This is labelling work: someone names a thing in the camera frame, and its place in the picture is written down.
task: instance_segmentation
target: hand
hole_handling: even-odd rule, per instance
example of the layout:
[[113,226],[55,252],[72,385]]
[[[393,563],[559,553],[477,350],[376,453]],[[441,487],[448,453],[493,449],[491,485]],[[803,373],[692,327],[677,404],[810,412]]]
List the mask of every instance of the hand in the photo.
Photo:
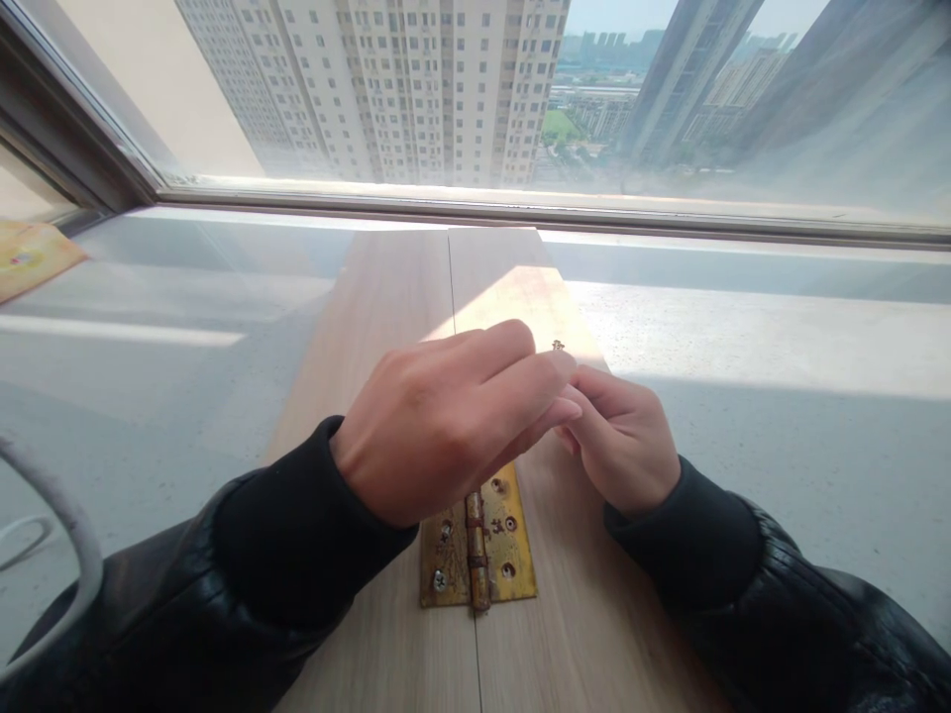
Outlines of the hand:
[[334,461],[380,520],[414,525],[578,418],[560,396],[575,368],[565,352],[535,354],[517,320],[390,352],[331,439]]
[[571,384],[565,395],[582,415],[556,433],[572,455],[581,453],[594,487],[628,517],[663,503],[681,479],[681,462],[657,394],[589,366]]

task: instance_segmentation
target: green lawn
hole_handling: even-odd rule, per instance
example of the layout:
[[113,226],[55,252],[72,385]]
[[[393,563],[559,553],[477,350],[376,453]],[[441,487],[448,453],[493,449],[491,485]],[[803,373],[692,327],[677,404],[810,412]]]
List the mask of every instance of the green lawn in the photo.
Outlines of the green lawn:
[[552,109],[545,112],[545,122],[542,124],[542,133],[555,132],[558,134],[558,141],[568,141],[570,134],[575,134],[573,139],[580,139],[581,129],[575,126],[575,122],[568,118],[568,115],[561,109]]

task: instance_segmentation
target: cable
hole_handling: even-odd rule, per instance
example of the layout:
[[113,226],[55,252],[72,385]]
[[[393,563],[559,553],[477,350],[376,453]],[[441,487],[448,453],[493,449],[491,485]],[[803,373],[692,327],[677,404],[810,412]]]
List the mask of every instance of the cable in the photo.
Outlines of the cable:
[[[96,540],[89,518],[79,506],[79,503],[69,495],[59,478],[32,464],[21,449],[14,446],[9,439],[2,437],[0,437],[0,458],[5,460],[10,467],[19,473],[50,506],[56,518],[59,520],[59,523],[69,536],[76,550],[76,557],[79,560],[79,584],[66,613],[62,615],[59,621],[57,621],[39,641],[33,644],[19,658],[13,660],[7,664],[5,668],[0,670],[0,685],[3,685],[19,671],[40,657],[86,612],[99,594],[99,587],[102,584],[102,555],[100,554],[99,542]],[[43,525],[44,518],[47,520],[45,526]],[[44,515],[37,515],[11,523],[4,528],[0,537],[6,537],[10,532],[31,522],[40,523],[41,526],[44,527],[44,534],[42,534],[38,540],[31,543],[25,550],[15,555],[13,557],[15,561],[7,560],[4,562],[4,566],[0,567],[0,570],[12,566],[17,561],[22,561],[33,552],[52,531],[52,529],[50,529],[50,532],[46,530],[46,527],[50,526],[49,518]]]

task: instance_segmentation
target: brass hinge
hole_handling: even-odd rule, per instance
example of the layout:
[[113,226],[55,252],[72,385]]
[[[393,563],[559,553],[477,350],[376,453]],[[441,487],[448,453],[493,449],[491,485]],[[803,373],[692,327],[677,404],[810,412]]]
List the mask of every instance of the brass hinge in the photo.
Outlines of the brass hinge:
[[538,596],[515,465],[423,522],[419,602],[427,609]]

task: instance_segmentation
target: leather sleeve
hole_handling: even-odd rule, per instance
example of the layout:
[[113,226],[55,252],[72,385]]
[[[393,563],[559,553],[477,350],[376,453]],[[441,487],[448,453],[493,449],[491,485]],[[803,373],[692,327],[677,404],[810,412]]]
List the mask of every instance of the leather sleeve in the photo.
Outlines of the leather sleeve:
[[0,690],[0,710],[273,708],[353,597],[416,536],[376,520],[343,481],[328,445],[342,420],[227,484],[193,520],[109,557],[93,606]]
[[[713,515],[698,524],[698,512]],[[951,710],[951,658],[911,616],[810,564],[769,515],[687,460],[657,511],[630,521],[608,507],[605,525],[738,711]],[[718,576],[698,560],[731,565]]]

